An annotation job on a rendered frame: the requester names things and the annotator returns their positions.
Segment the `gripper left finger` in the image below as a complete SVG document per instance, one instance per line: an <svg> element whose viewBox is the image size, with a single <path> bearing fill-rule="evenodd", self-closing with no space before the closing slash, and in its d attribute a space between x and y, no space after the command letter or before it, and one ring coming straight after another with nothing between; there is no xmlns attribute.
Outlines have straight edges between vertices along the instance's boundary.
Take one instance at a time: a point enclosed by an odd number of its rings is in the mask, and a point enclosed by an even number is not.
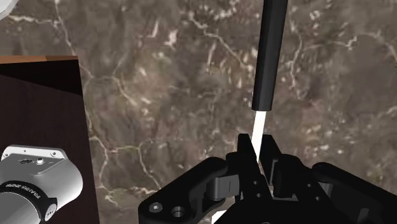
<svg viewBox="0 0 397 224"><path fill-rule="evenodd" d="M248 134L239 134L237 151L209 157L170 182L138 208L139 224L199 224L227 198L235 202L214 224L262 224L269 202Z"/></svg>

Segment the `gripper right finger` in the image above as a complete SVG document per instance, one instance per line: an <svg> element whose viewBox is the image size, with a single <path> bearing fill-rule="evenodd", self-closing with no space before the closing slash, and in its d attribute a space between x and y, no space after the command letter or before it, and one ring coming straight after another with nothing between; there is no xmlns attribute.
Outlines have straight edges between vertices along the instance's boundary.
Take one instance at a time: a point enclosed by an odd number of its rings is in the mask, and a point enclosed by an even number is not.
<svg viewBox="0 0 397 224"><path fill-rule="evenodd" d="M276 199L327 202L354 224L397 224L397 195L327 162L311 168L264 134L260 162Z"/></svg>

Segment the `black-handled knife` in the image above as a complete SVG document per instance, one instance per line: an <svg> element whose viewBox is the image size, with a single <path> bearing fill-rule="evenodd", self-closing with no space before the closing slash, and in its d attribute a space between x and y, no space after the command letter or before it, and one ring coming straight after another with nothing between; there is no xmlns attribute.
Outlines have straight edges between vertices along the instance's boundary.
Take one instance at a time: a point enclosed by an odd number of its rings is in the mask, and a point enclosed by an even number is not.
<svg viewBox="0 0 397 224"><path fill-rule="evenodd" d="M214 213L211 224L271 224L261 211L272 200L261 171L265 152L275 146L275 141L263 131L267 112L272 109L287 7L288 0L264 0L253 87L253 132L238 136L237 151L226 156L226 174L209 184L212 199L235 200L228 209Z"/></svg>

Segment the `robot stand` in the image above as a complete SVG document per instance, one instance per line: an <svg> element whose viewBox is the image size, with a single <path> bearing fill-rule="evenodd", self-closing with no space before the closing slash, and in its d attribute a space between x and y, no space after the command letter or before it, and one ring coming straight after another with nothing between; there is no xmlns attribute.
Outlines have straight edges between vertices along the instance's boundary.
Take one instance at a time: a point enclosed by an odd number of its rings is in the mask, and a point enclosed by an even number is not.
<svg viewBox="0 0 397 224"><path fill-rule="evenodd" d="M0 56L0 224L100 224L75 56Z"/></svg>

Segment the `white round plate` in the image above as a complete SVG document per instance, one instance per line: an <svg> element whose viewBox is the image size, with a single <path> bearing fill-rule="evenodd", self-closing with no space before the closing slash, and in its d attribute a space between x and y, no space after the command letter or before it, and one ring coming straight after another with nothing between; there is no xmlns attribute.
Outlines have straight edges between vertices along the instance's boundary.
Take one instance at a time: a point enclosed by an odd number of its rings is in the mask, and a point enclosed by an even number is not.
<svg viewBox="0 0 397 224"><path fill-rule="evenodd" d="M12 12L17 2L18 0L0 0L0 20L4 19Z"/></svg>

